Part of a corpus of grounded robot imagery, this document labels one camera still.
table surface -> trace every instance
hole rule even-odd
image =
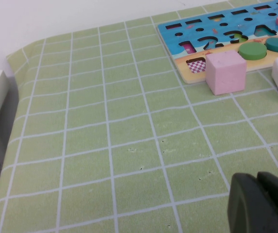
[[[0,232],[228,232],[232,174],[278,176],[278,89],[270,68],[222,96],[185,84],[156,25],[241,4],[230,3],[47,38],[24,48],[28,60],[9,56],[20,101]]]

blue puzzle board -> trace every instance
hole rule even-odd
[[[158,31],[176,59],[247,39],[278,35],[277,17],[278,0],[274,0],[163,23]],[[195,51],[186,51],[184,43],[190,43]]]

white grid line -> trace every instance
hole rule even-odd
[[[272,160],[274,161],[275,165],[277,166],[278,168],[278,161],[276,159],[276,157],[274,156],[274,154],[272,153],[271,151],[271,148],[267,146],[267,142],[264,140],[263,136],[259,133],[259,131],[256,129],[256,127],[254,126],[254,124],[251,122],[251,120],[248,118],[248,116],[246,115],[246,113],[244,112],[243,108],[238,104],[237,100],[235,99],[235,97],[233,96],[232,93],[230,93],[230,96],[232,97],[235,105],[239,108],[241,114],[244,116],[244,118],[247,120],[248,124],[250,125],[250,127],[253,129],[253,131],[256,133],[256,135],[259,137],[259,139],[261,140],[261,142],[266,146],[266,149],[268,151],[268,153],[270,154]]]
[[[196,130],[196,129],[185,130],[185,132],[190,132],[190,131],[193,131],[193,130]],[[159,136],[157,138],[162,139],[162,138],[165,138],[165,137],[166,136]],[[154,140],[154,138],[151,137],[151,138],[148,138],[147,140],[152,141],[152,140]],[[129,144],[132,145],[132,144],[135,144],[135,143],[137,143],[137,141],[131,142]],[[119,147],[119,146],[120,145],[114,145],[114,146],[112,146],[112,148],[116,148],[116,147]],[[277,143],[270,143],[270,144],[267,144],[267,145],[260,145],[260,146],[254,146],[254,147],[248,147],[248,148],[229,150],[229,151],[217,154],[216,157],[220,158],[220,157],[223,157],[223,156],[226,156],[226,155],[235,154],[235,153],[238,153],[238,152],[248,151],[248,150],[266,149],[267,147],[272,147],[272,146],[278,146],[278,142]],[[101,149],[90,150],[90,151],[85,151],[85,152],[80,152],[80,153],[73,154],[73,155],[66,155],[65,158],[73,157],[73,156],[76,156],[76,155],[89,154],[89,153],[92,153],[92,152],[95,152],[95,151],[101,151],[101,150],[107,150],[107,149],[108,149],[108,147],[101,148]],[[61,158],[62,157],[60,156],[60,157],[55,157],[55,158],[52,158],[52,159],[25,162],[25,163],[17,164],[17,166],[54,161],[54,160],[59,160]],[[208,157],[205,157],[205,158],[187,160],[187,161],[184,161],[184,162],[179,162],[179,163],[174,163],[174,164],[168,164],[168,165],[165,165],[165,168],[188,165],[188,164],[192,164],[192,163],[199,163],[199,162],[207,161],[207,160],[210,160],[210,159],[213,159],[213,157],[208,156]],[[162,169],[162,166],[156,166],[156,167],[149,168],[149,169],[137,170],[137,171],[132,171],[132,172],[128,172],[128,173],[117,174],[117,175],[114,175],[113,178],[116,179],[116,178],[121,178],[121,177],[127,177],[127,176],[131,176],[131,175],[147,173],[147,172],[156,171],[156,170],[160,170],[160,169]],[[102,178],[102,179],[92,180],[92,181],[89,181],[89,182],[71,184],[71,185],[63,186],[62,189],[64,190],[64,189],[80,187],[80,186],[84,186],[84,185],[88,185],[88,184],[92,184],[92,183],[100,183],[100,182],[107,181],[107,180],[110,180],[110,179],[111,179],[111,177],[105,177],[105,178]],[[51,193],[51,192],[54,192],[54,191],[59,191],[59,188],[49,189],[49,190],[44,190],[44,191],[39,191],[39,192],[34,192],[34,193],[11,195],[11,196],[8,197],[8,199],[30,197],[30,196],[35,196],[35,195],[39,195],[39,194]],[[0,198],[0,202],[4,201],[5,199],[6,198]]]
[[[235,7],[233,6],[233,4],[232,4],[230,1],[227,1],[227,3],[228,3],[232,8],[235,8]]]
[[[128,80],[123,80],[123,81],[116,81],[116,82],[112,82],[112,83],[106,83],[107,84],[114,84],[114,83],[120,83],[120,82],[125,82],[125,81],[128,81]],[[193,84],[190,84],[190,85],[199,85],[199,84],[202,84],[202,83],[193,83]],[[94,85],[94,86],[89,86],[89,87],[84,87],[82,89],[87,89],[87,88],[92,88],[92,87],[95,87],[95,86],[100,86],[100,85]],[[170,88],[166,88],[166,89],[160,89],[160,90],[155,90],[155,91],[148,91],[148,92],[145,92],[146,94],[152,94],[152,93],[156,93],[156,92],[162,92],[162,91],[168,91],[168,90],[174,90],[174,89],[179,89],[180,86],[177,86],[177,87],[170,87]],[[270,91],[270,90],[274,90],[274,88],[267,88],[267,89],[261,89],[261,90],[256,90],[256,91],[250,91],[250,92],[245,92],[245,93],[241,93],[241,94],[236,94],[235,96],[236,97],[240,97],[240,96],[247,96],[247,95],[251,95],[251,94],[256,94],[256,93],[260,93],[260,92],[265,92],[265,91]],[[62,92],[62,93],[52,93],[52,94],[44,94],[44,95],[34,95],[34,96],[50,96],[50,95],[57,95],[57,94],[64,94],[65,92]],[[131,95],[131,96],[126,96],[126,97],[119,97],[119,98],[114,98],[114,99],[110,99],[110,100],[107,100],[108,102],[110,101],[115,101],[115,100],[122,100],[122,99],[125,99],[125,98],[131,98],[131,97],[136,97],[136,96],[141,96],[142,93],[139,93],[139,94],[135,94],[135,95]],[[23,100],[26,100],[26,99],[29,99],[30,96],[27,96],[27,97],[24,97],[22,98],[20,101],[23,101]],[[217,101],[220,101],[220,100],[227,100],[227,99],[231,99],[231,96],[225,96],[225,97],[220,97],[220,98],[217,98],[217,99],[212,99],[212,100],[205,100],[205,101],[201,101],[201,102],[197,102],[197,103],[194,103],[192,104],[193,106],[197,106],[197,105],[202,105],[202,104],[205,104],[205,103],[213,103],[213,102],[217,102]],[[77,108],[83,108],[83,107],[87,107],[87,106],[90,106],[90,105],[95,105],[95,104],[100,104],[100,103],[103,103],[104,101],[100,101],[100,102],[95,102],[95,103],[90,103],[90,104],[85,104],[85,105],[80,105],[80,106],[76,106],[76,107],[71,107],[69,109],[77,109]],[[60,109],[60,110],[54,110],[54,111],[45,111],[45,112],[38,112],[38,113],[32,113],[32,114],[29,114],[29,116],[35,116],[35,115],[40,115],[40,114],[46,114],[46,113],[57,113],[57,112],[62,112],[64,111],[65,109]],[[24,117],[25,115],[21,115],[21,116],[18,116],[17,118],[15,118],[15,121]]]
[[[21,67],[19,67],[15,72],[14,72],[14,75],[16,75],[25,65],[28,64],[28,61],[24,62]]]
[[[95,72],[99,72],[100,70],[98,71],[88,71],[88,72],[82,72],[82,73],[77,73],[77,74],[72,74],[72,77],[73,76],[77,76],[77,75],[82,75],[82,74],[89,74],[89,73],[95,73]],[[165,73],[170,73],[170,72],[173,72],[172,70],[167,70],[167,71],[164,71],[164,72],[160,72],[160,73],[156,73],[156,74],[147,74],[147,75],[143,75],[142,78],[145,78],[145,77],[150,77],[150,76],[154,76],[154,75],[158,75],[158,74],[165,74]],[[67,76],[61,76],[61,77],[56,77],[56,78],[48,78],[48,79],[39,79],[38,82],[40,81],[47,81],[47,80],[54,80],[54,79],[62,79],[62,78],[66,78]],[[133,80],[133,79],[137,79],[137,77],[135,78],[130,78],[130,79],[124,79],[124,80],[118,80],[118,81],[114,81],[114,82],[108,82],[106,84],[113,84],[113,83],[120,83],[120,82],[124,82],[124,81],[127,81],[127,80]],[[33,80],[31,81],[27,81],[26,83],[22,83],[20,85],[20,87],[24,84],[29,84],[29,83],[32,83]]]
[[[137,62],[136,62],[135,54],[134,54],[133,47],[132,47],[132,44],[131,44],[131,40],[130,40],[130,37],[129,37],[129,34],[128,34],[128,30],[126,30],[126,34],[127,34],[127,37],[128,37],[130,50],[132,52],[132,56],[133,56],[133,59],[134,59],[136,72],[137,72],[139,84],[140,84],[140,87],[141,87],[141,91],[142,91],[142,94],[143,94],[143,99],[144,99],[145,107],[146,107],[146,110],[147,110],[147,113],[148,113],[149,121],[150,121],[150,124],[151,124],[153,137],[155,139],[159,160],[160,160],[160,163],[161,163],[161,167],[162,167],[162,170],[163,170],[163,175],[164,175],[166,186],[167,186],[168,193],[169,193],[169,198],[170,198],[170,201],[172,203],[172,208],[173,208],[173,211],[174,211],[174,217],[176,219],[176,223],[177,223],[177,226],[178,226],[178,231],[179,231],[179,233],[182,233],[183,231],[182,231],[182,226],[181,226],[181,223],[180,223],[177,207],[176,207],[176,205],[174,205],[173,191],[172,191],[172,188],[171,188],[170,183],[169,183],[169,179],[168,179],[168,176],[167,176],[167,171],[166,171],[166,168],[165,168],[165,163],[164,163],[164,160],[163,160],[163,157],[162,157],[162,153],[160,151],[160,147],[159,147],[155,127],[154,127],[154,124],[153,124],[150,108],[149,108],[148,101],[147,101],[147,98],[146,98],[146,95],[145,95],[145,92],[144,92],[144,88],[143,88],[143,85],[142,85],[141,76],[140,76],[139,69],[138,69],[138,66],[137,66]]]
[[[269,90],[272,90],[271,88],[269,89],[264,89],[264,90],[261,90],[261,91],[253,91],[253,92],[250,92],[250,94],[254,94],[254,93],[259,93],[259,92],[263,92],[263,91],[269,91]],[[137,94],[137,95],[133,95],[133,96],[127,96],[127,97],[121,97],[121,98],[118,98],[118,100],[121,100],[121,99],[127,99],[129,97],[135,97],[135,96],[141,96],[142,94]],[[237,95],[237,96],[246,96],[247,93],[243,93],[243,94],[240,94],[240,95]],[[231,99],[232,97],[231,96],[228,96],[228,97],[222,97],[220,99],[214,99],[214,100],[207,100],[207,101],[203,101],[203,102],[199,102],[199,103],[196,103],[196,104],[192,104],[192,106],[197,106],[197,105],[202,105],[202,104],[207,104],[207,103],[213,103],[213,102],[218,102],[218,101],[221,101],[221,100],[227,100],[227,99]],[[72,108],[69,108],[69,110],[72,110],[72,109],[78,109],[78,108],[83,108],[83,107],[87,107],[87,106],[92,106],[92,105],[97,105],[97,104],[101,104],[101,103],[104,103],[104,101],[101,101],[101,102],[96,102],[96,103],[91,103],[91,104],[87,104],[87,105],[83,105],[83,106],[77,106],[77,107],[72,107]],[[175,107],[168,107],[168,108],[164,108],[164,109],[159,109],[159,110],[155,110],[155,111],[151,111],[151,114],[153,113],[159,113],[159,112],[162,112],[162,111],[166,111],[166,110],[174,110],[174,109],[183,109],[183,108],[187,108],[189,107],[190,105],[187,104],[187,105],[182,105],[182,106],[175,106]],[[55,111],[50,111],[50,112],[41,112],[41,113],[34,113],[34,114],[29,114],[28,116],[36,116],[36,115],[40,115],[40,114],[48,114],[48,113],[58,113],[58,112],[63,112],[65,111],[65,109],[62,109],[62,110],[55,110]],[[115,119],[115,120],[109,120],[109,123],[114,123],[114,122],[120,122],[120,121],[124,121],[124,120],[128,120],[128,119],[132,119],[132,118],[136,118],[136,117],[140,117],[140,116],[144,116],[144,115],[148,115],[148,113],[141,113],[141,114],[136,114],[136,115],[131,115],[131,116],[128,116],[128,117],[124,117],[124,118],[119,118],[119,119]],[[257,118],[262,118],[262,117],[268,117],[268,116],[275,116],[275,115],[278,115],[278,112],[277,113],[272,113],[272,114],[264,114],[264,115],[261,115],[261,116],[255,116],[255,117],[251,117],[249,119],[257,119]],[[25,115],[23,116],[19,116],[16,120],[18,119],[21,119],[25,117]],[[73,131],[73,130],[77,130],[77,129],[83,129],[83,128],[87,128],[87,127],[92,127],[92,126],[97,126],[97,125],[102,125],[102,124],[105,124],[104,121],[101,121],[101,122],[97,122],[97,123],[91,123],[91,124],[87,124],[87,125],[82,125],[82,126],[78,126],[78,127],[73,127],[73,128],[69,128],[67,129],[67,131]],[[203,125],[204,127],[207,127],[207,126],[214,126],[214,125],[219,125],[219,124],[209,124],[209,125]],[[55,134],[55,133],[60,133],[62,132],[62,130],[58,130],[58,131],[52,131],[52,132],[46,132],[46,133],[38,133],[38,134],[31,134],[31,135],[26,135],[26,136],[23,136],[23,138],[30,138],[30,137],[38,137],[38,136],[45,136],[45,135],[51,135],[51,134]],[[20,137],[17,137],[17,138],[14,138],[14,139],[11,139],[9,141],[9,145],[17,140],[19,140]]]
[[[61,168],[60,168],[59,194],[58,194],[57,218],[56,218],[56,233],[59,232],[58,228],[60,226],[63,173],[64,173],[64,166],[65,166],[65,155],[66,155],[66,144],[67,144],[68,113],[69,113],[69,98],[70,98],[70,84],[71,84],[72,48],[73,48],[73,33],[71,33],[70,67],[69,67],[69,77],[68,77],[68,90],[67,90],[67,104],[66,104],[66,112],[65,112],[64,133],[63,133],[62,158],[61,158]]]
[[[137,37],[134,37],[132,38],[131,40],[135,40],[135,39],[140,39],[140,38],[144,38],[144,37],[149,37],[149,36],[156,36],[155,34],[149,34],[149,35],[143,35],[143,36],[137,36]],[[102,44],[102,45],[111,45],[111,44],[117,44],[117,43],[120,43],[120,42],[125,42],[127,41],[126,40],[119,40],[119,41],[113,41],[113,42],[108,42],[108,43],[105,43],[105,44]],[[98,47],[100,45],[93,45],[93,46],[85,46],[85,47],[81,47],[81,48],[77,48],[77,49],[73,49],[73,51],[77,51],[77,50],[82,50],[82,49],[89,49],[89,48],[95,48],[95,47]],[[58,54],[58,53],[63,53],[63,52],[69,52],[70,50],[63,50],[63,51],[58,51],[58,52],[45,52],[44,55],[47,55],[47,54]]]
[[[266,148],[267,146],[271,146],[271,145],[273,145],[273,144],[267,144],[267,145],[263,145],[263,146],[259,146],[259,147],[254,147],[255,149],[257,149],[257,148]]]
[[[40,66],[41,61],[42,61],[42,56],[43,56],[43,51],[44,51],[44,47],[45,47],[45,42],[46,42],[46,40],[44,40],[44,42],[43,42],[42,52],[41,52],[41,56],[40,56],[40,60],[39,60],[39,66]],[[36,83],[36,80],[37,80],[37,77],[38,77],[39,70],[40,69],[38,67],[38,69],[36,71],[36,76],[35,76],[35,83]],[[35,83],[34,83],[33,88],[32,88],[32,94],[31,94],[31,97],[30,97],[29,105],[28,105],[27,115],[26,115],[26,118],[25,118],[24,123],[23,123],[23,128],[22,128],[22,131],[21,131],[21,136],[23,136],[24,132],[25,132],[25,128],[26,128],[26,124],[27,124],[27,119],[28,119],[28,114],[29,114],[30,108],[31,108],[32,95],[33,95],[34,90],[35,90]],[[9,197],[11,189],[12,189],[14,173],[15,173],[15,170],[16,170],[16,164],[18,162],[18,157],[19,157],[19,153],[20,153],[21,143],[22,143],[22,139],[19,141],[19,144],[18,144],[18,149],[17,149],[17,153],[16,153],[16,157],[15,157],[15,162],[14,162],[11,178],[10,178],[10,181],[9,181],[9,184],[8,184],[8,189],[7,189],[7,193],[6,193],[6,199],[5,199],[5,203],[4,203],[4,207],[3,207],[3,211],[2,211],[2,215],[1,215],[1,219],[0,219],[0,233],[2,231],[2,227],[3,227],[3,223],[4,223],[5,212],[6,212],[6,208],[7,208],[7,204],[8,204],[8,197]]]
[[[222,176],[222,179],[224,180],[225,185],[226,185],[226,187],[227,187],[227,189],[228,189],[228,191],[229,191],[229,190],[230,190],[230,184],[229,184],[228,180],[226,179],[225,174],[224,174],[223,171],[222,171],[222,168],[221,168],[220,163],[219,163],[219,161],[218,161],[218,159],[217,159],[217,157],[216,157],[216,153],[215,153],[215,151],[214,151],[214,149],[213,149],[213,147],[212,147],[212,145],[211,145],[211,142],[210,142],[210,140],[209,140],[209,138],[208,138],[208,136],[207,136],[207,134],[206,134],[206,131],[205,131],[205,129],[204,129],[204,127],[203,127],[201,121],[199,120],[197,114],[196,114],[195,111],[194,111],[193,105],[192,105],[192,103],[191,103],[191,101],[190,101],[190,99],[189,99],[189,97],[188,97],[188,95],[187,95],[187,92],[186,92],[184,86],[182,85],[182,82],[181,82],[181,80],[180,80],[180,78],[179,78],[179,76],[178,76],[178,74],[177,74],[177,71],[174,69],[174,65],[173,65],[173,63],[172,63],[172,61],[171,61],[170,56],[168,55],[168,53],[167,53],[167,51],[166,51],[166,49],[165,49],[164,44],[162,44],[162,45],[163,45],[163,49],[164,49],[165,52],[166,52],[167,58],[168,58],[168,60],[169,60],[169,62],[170,62],[170,64],[171,64],[171,66],[172,66],[172,69],[174,70],[175,76],[176,76],[177,81],[179,82],[179,85],[180,85],[180,87],[181,87],[181,89],[182,89],[182,91],[183,91],[183,94],[184,94],[184,96],[185,96],[185,98],[186,98],[186,101],[188,102],[188,105],[189,105],[189,107],[190,107],[190,110],[191,110],[191,112],[193,113],[193,115],[194,115],[194,117],[195,117],[195,119],[196,119],[196,121],[197,121],[197,123],[198,123],[198,125],[199,125],[199,127],[200,127],[200,129],[201,129],[201,131],[202,131],[202,133],[203,133],[203,135],[204,135],[204,138],[205,138],[205,140],[206,140],[206,142],[207,142],[207,145],[208,145],[208,147],[209,147],[209,149],[210,149],[210,151],[211,151],[211,154],[212,154],[212,157],[213,157],[213,159],[214,159],[214,161],[215,161],[215,163],[216,163],[216,166],[218,167],[218,170],[219,170],[219,172],[220,172],[220,174],[221,174],[221,176]]]
[[[189,204],[189,203],[192,203],[192,202],[208,200],[208,199],[212,199],[212,198],[222,198],[222,197],[226,197],[228,195],[229,195],[229,193],[220,193],[220,194],[202,196],[202,197],[199,197],[199,198],[193,198],[193,199],[188,199],[188,200],[183,200],[183,201],[177,201],[174,204],[175,205],[183,205],[183,204]],[[167,203],[167,204],[158,205],[158,206],[154,206],[154,207],[150,207],[150,208],[146,208],[146,209],[142,209],[142,210],[132,211],[132,212],[128,212],[128,213],[122,213],[122,214],[118,214],[118,217],[125,217],[125,216],[131,216],[131,215],[136,215],[136,214],[143,214],[143,213],[147,213],[147,212],[150,212],[150,211],[153,211],[153,210],[159,210],[159,209],[162,209],[162,208],[171,207],[171,205],[172,205],[171,203]],[[76,224],[63,226],[60,229],[65,230],[65,229],[70,229],[70,228],[74,228],[74,227],[81,227],[81,226],[89,225],[89,224],[92,224],[92,223],[101,222],[101,221],[104,221],[104,220],[111,220],[113,218],[114,218],[114,216],[106,216],[106,217],[102,217],[102,218],[98,218],[98,219],[93,219],[93,220],[90,220],[90,221],[85,221],[85,222],[81,222],[81,223],[76,223]],[[37,232],[33,232],[33,233],[50,233],[54,230],[55,229],[47,229],[47,230],[37,231]]]
[[[105,35],[105,34],[115,33],[115,32],[121,32],[121,31],[125,31],[126,29],[140,28],[140,27],[144,27],[144,26],[152,26],[152,24],[148,23],[148,24],[142,24],[142,25],[139,25],[139,26],[124,28],[124,29],[117,29],[117,30],[113,30],[113,31],[105,32],[105,33],[100,33],[100,35]],[[79,39],[84,39],[84,38],[89,38],[89,37],[96,37],[96,36],[99,36],[99,34],[86,35],[86,36],[74,38],[73,40],[79,40]],[[70,39],[69,40],[60,40],[60,41],[55,41],[55,42],[48,42],[46,44],[51,45],[51,44],[57,44],[57,43],[62,43],[62,42],[68,42],[68,41],[70,41]]]
[[[21,49],[21,51],[22,51],[22,53],[23,53],[24,57],[26,58],[27,63],[29,63],[29,58],[27,57],[27,55],[26,55],[26,53],[25,53],[24,49],[22,48],[22,49]]]
[[[189,108],[189,107],[190,107],[189,105],[185,105],[185,106],[182,106],[181,108]],[[262,115],[262,116],[254,116],[254,117],[250,117],[249,119],[250,120],[254,120],[254,119],[259,119],[259,118],[269,117],[269,116],[276,116],[276,115],[278,115],[278,113],[265,114],[265,115]],[[212,126],[224,126],[224,125],[231,125],[231,124],[242,123],[242,122],[247,122],[247,120],[246,119],[242,119],[242,120],[231,121],[231,122],[226,122],[226,123],[214,123],[214,124],[209,124],[209,125],[203,125],[203,127],[207,128],[207,127],[212,127]],[[161,138],[169,137],[169,136],[172,136],[172,135],[177,135],[177,134],[181,134],[181,133],[186,133],[186,132],[190,132],[190,131],[193,131],[193,130],[197,130],[199,128],[200,128],[199,126],[196,126],[196,127],[193,127],[193,128],[187,129],[187,130],[181,130],[181,131],[177,131],[177,132],[174,132],[174,133],[168,133],[168,134],[160,135],[160,136],[157,136],[157,138],[161,139]],[[138,141],[127,142],[126,144],[125,143],[124,144],[116,144],[116,145],[113,145],[112,148],[121,147],[121,146],[124,146],[124,145],[135,144],[135,143],[138,143],[138,142],[148,141],[148,140],[152,140],[152,139],[153,138],[146,138],[146,139],[142,139],[142,140],[138,140]],[[105,150],[105,149],[107,149],[107,147],[98,148],[98,149],[94,149],[94,150],[87,150],[87,151],[78,152],[78,153],[74,153],[74,154],[69,154],[69,155],[66,155],[65,157],[67,158],[67,157],[72,157],[72,156],[81,155],[81,154],[85,154],[85,153],[101,151],[101,150]],[[21,162],[21,163],[17,163],[16,166],[27,165],[27,164],[34,164],[34,163],[41,163],[41,162],[47,162],[47,161],[52,161],[52,160],[56,160],[56,159],[60,159],[60,158],[61,157],[54,157],[54,158],[49,158],[49,159],[35,160],[35,161],[29,161],[29,162]],[[8,168],[10,168],[12,166],[13,165],[6,166],[6,167],[4,167],[2,169],[2,171],[6,170],[6,169],[8,169]]]
[[[108,143],[108,152],[109,152],[109,163],[110,163],[110,179],[111,179],[111,191],[112,191],[114,229],[115,229],[115,233],[119,233],[118,209],[117,209],[116,196],[115,196],[115,182],[114,182],[114,171],[113,171],[110,125],[109,125],[109,116],[108,116],[106,90],[105,90],[105,79],[104,79],[104,60],[103,60],[103,55],[102,55],[101,37],[100,37],[100,29],[99,28],[98,28],[98,34],[99,34],[99,45],[100,45],[100,55],[101,55],[102,82],[103,82],[103,87],[104,87],[104,110],[105,110],[106,134],[107,134],[107,143]]]
[[[74,61],[72,63],[76,63],[76,62],[81,62],[81,61],[87,61],[87,60],[93,60],[95,58],[100,58],[100,56],[98,57],[92,57],[92,58],[86,58],[86,59],[82,59],[82,60],[77,60],[77,61]],[[162,59],[162,58],[166,58],[166,56],[163,56],[163,57],[157,57],[157,58],[152,58],[152,59],[148,59],[148,60],[143,60],[143,61],[139,61],[137,63],[143,63],[143,62],[150,62],[150,61],[154,61],[154,60],[158,60],[158,59]],[[54,67],[54,66],[58,66],[58,65],[67,65],[69,64],[69,62],[63,62],[63,63],[58,63],[58,64],[53,64],[53,65],[44,65],[44,66],[41,66],[42,67]],[[130,64],[134,64],[134,63],[127,63],[127,64],[123,64],[123,65],[119,65],[119,66],[114,66],[114,67],[107,67],[107,68],[104,68],[104,69],[112,69],[112,68],[116,68],[116,67],[124,67],[124,66],[127,66],[127,65],[130,65]]]

wooden puzzle board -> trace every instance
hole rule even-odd
[[[184,18],[158,25],[158,32],[185,83],[205,80],[207,54],[238,51],[243,43],[278,36],[278,0]],[[278,52],[247,61],[247,71],[271,67]]]

checkered pattern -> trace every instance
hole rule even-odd
[[[199,72],[203,72],[206,69],[206,62],[203,60],[195,61],[195,62],[187,62],[192,73],[196,74]]]

